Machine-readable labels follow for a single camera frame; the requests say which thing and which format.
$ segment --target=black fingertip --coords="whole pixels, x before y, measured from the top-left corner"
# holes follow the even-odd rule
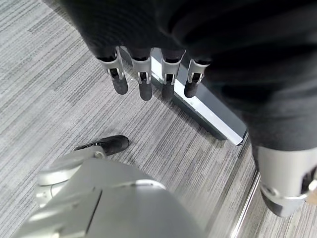
[[[186,98],[192,98],[196,95],[198,85],[197,83],[189,83],[186,81],[185,89],[184,89],[184,94]]]
[[[146,83],[145,81],[142,84],[139,84],[140,96],[144,101],[148,101],[152,98],[152,85]]]

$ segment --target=robotic finger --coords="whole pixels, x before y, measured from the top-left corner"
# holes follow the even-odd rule
[[[163,77],[162,98],[165,100],[171,100],[174,96],[174,84],[185,50],[161,49],[161,53]]]
[[[134,70],[138,74],[140,96],[144,101],[152,98],[151,48],[136,49],[128,47]]]
[[[119,47],[108,49],[108,56],[98,58],[105,71],[112,77],[113,87],[118,94],[128,92],[128,84],[123,72],[122,58]]]

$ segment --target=gray carpet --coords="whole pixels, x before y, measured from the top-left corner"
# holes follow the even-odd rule
[[[230,235],[254,169],[248,140],[240,147],[217,141],[157,90],[142,101],[127,65],[129,92],[116,94],[78,32],[40,1],[0,1],[0,56],[1,238],[36,209],[34,185],[43,166],[77,145],[115,134],[128,136],[131,146],[110,159],[165,184],[209,237]],[[259,211],[260,225],[251,216]],[[303,212],[316,218],[314,208]],[[274,237],[267,230],[279,220],[257,203],[252,214],[248,225],[256,232],[246,227],[243,237]],[[303,222],[281,226],[304,228]],[[300,234],[290,230],[288,237]]]

